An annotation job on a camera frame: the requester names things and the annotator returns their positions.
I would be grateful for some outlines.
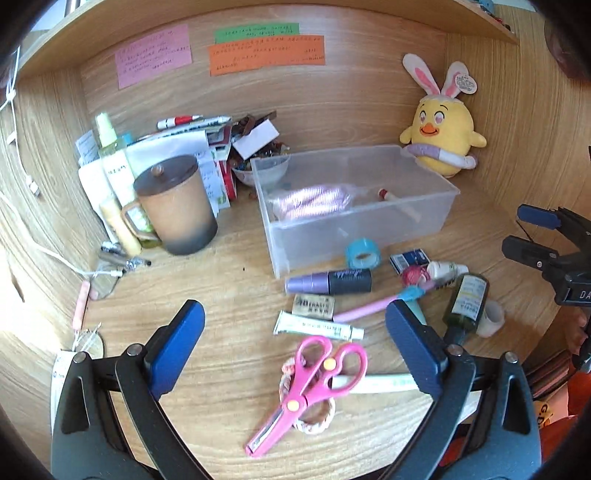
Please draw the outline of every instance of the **pen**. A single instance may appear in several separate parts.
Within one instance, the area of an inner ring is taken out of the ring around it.
[[[168,128],[161,132],[146,135],[138,138],[138,142],[142,140],[157,140],[159,138],[171,137],[172,135],[185,134],[195,130],[202,130],[204,128],[216,127],[218,125],[227,124],[232,120],[231,116],[216,116],[214,118],[204,118],[201,121],[191,122],[189,124],[179,125],[178,127]]]
[[[193,116],[175,116],[173,118],[167,118],[166,120],[161,120],[156,124],[156,128],[158,130],[166,130],[167,128],[177,127],[179,125],[189,124],[194,120],[199,120],[203,118],[203,115],[193,115]]]

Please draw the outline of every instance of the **tape roll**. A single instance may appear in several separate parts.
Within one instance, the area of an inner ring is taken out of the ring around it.
[[[375,268],[382,262],[378,244],[368,238],[360,238],[345,251],[349,268]]]
[[[487,300],[484,305],[484,314],[478,323],[476,334],[482,338],[488,338],[498,332],[505,324],[505,311],[494,300]]]

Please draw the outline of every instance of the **orange sticky note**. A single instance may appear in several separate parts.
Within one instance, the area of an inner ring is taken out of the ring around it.
[[[212,77],[272,65],[326,65],[322,35],[279,35],[211,45]]]

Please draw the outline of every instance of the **green sticky note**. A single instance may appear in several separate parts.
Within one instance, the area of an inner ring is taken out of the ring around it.
[[[299,35],[299,23],[265,23],[254,25],[239,25],[237,27],[221,28],[215,32],[216,43],[246,40],[255,37],[275,37],[276,35]]]

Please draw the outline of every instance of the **charging cable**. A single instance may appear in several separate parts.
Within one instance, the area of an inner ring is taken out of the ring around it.
[[[14,130],[12,131],[12,133],[10,135],[8,135],[7,138],[7,144],[10,145],[10,143],[14,142],[16,148],[17,148],[17,159],[18,159],[18,163],[22,168],[22,171],[25,174],[25,182],[27,184],[27,186],[29,187],[29,190],[31,190],[31,192],[33,193],[33,195],[35,195],[35,197],[39,196],[39,186],[35,183],[35,181],[33,180],[33,178],[27,174],[27,171],[25,170],[24,165],[22,164],[22,159],[21,159],[21,153],[18,149],[18,139],[17,139],[17,117],[15,115],[14,112],[14,98],[17,95],[17,91],[14,89],[14,86],[17,82],[17,71],[18,71],[18,61],[20,59],[20,55],[21,55],[21,47],[17,48],[17,53],[16,53],[16,62],[14,65],[14,72],[12,75],[12,80],[9,80],[7,85],[6,85],[6,101],[2,104],[2,106],[0,106],[0,112],[2,112],[6,106],[8,104],[10,104],[11,110],[12,110],[12,124],[14,127]],[[74,265],[72,265],[70,262],[68,262],[68,260],[66,260],[65,258],[63,258],[61,255],[45,248],[44,246],[38,244],[37,242],[35,242],[35,240],[33,239],[33,236],[31,235],[31,232],[29,232],[27,226],[25,225],[25,222],[23,221],[20,213],[18,213],[17,208],[12,204],[12,202],[6,197],[6,195],[4,195],[4,193],[2,191],[0,191],[0,199],[6,203],[6,205],[8,206],[8,208],[11,210],[11,212],[14,214],[14,216],[17,219],[17,223],[18,223],[18,227],[19,230],[21,231],[21,233],[31,242],[31,244],[33,245],[33,247],[37,250],[39,250],[40,252],[49,255],[52,258],[55,258],[57,261],[63,263],[65,266],[67,266],[70,270],[76,272],[78,275],[81,275],[85,278],[89,278],[91,276],[94,275],[110,275],[111,277],[122,277],[123,276],[123,272],[121,270],[98,270],[98,271],[84,271],[81,268],[77,268]]]
[[[21,47],[18,47],[17,53],[16,53],[16,61],[14,63],[14,72],[12,74],[12,79],[9,79],[9,81],[7,81],[7,83],[6,83],[6,100],[4,101],[2,106],[0,106],[0,112],[2,112],[8,104],[10,104],[10,110],[12,111],[12,133],[7,136],[6,143],[8,145],[10,145],[11,143],[14,142],[15,148],[17,150],[18,164],[20,165],[21,170],[24,173],[25,183],[27,184],[27,187],[29,188],[31,193],[35,197],[39,197],[39,194],[41,193],[41,190],[39,189],[39,185],[37,185],[35,180],[33,180],[33,177],[31,177],[27,173],[27,171],[25,170],[25,165],[22,164],[21,151],[18,148],[17,116],[14,112],[14,99],[17,96],[17,91],[15,90],[14,87],[17,84],[18,62],[19,62],[20,58],[21,58]]]
[[[8,208],[10,208],[11,212],[14,214],[14,216],[17,218],[17,223],[19,226],[19,229],[21,231],[21,233],[32,243],[33,247],[37,250],[39,250],[40,252],[49,255],[52,258],[55,258],[57,261],[63,263],[65,266],[67,266],[70,270],[76,272],[78,275],[81,275],[85,278],[90,278],[91,276],[94,275],[110,275],[111,277],[122,277],[123,276],[123,272],[121,270],[97,270],[97,271],[84,271],[80,268],[75,267],[74,265],[72,265],[70,262],[68,262],[68,260],[66,260],[64,257],[62,257],[59,254],[56,254],[55,252],[45,248],[44,246],[38,244],[37,242],[35,242],[35,240],[33,239],[33,236],[31,235],[31,232],[29,232],[27,226],[25,225],[25,222],[23,221],[20,213],[18,213],[17,208],[12,204],[12,202],[10,200],[8,200],[8,198],[6,197],[6,195],[4,195],[1,191],[0,191],[0,199],[2,201],[4,201],[4,203],[6,203],[6,205],[8,206]]]

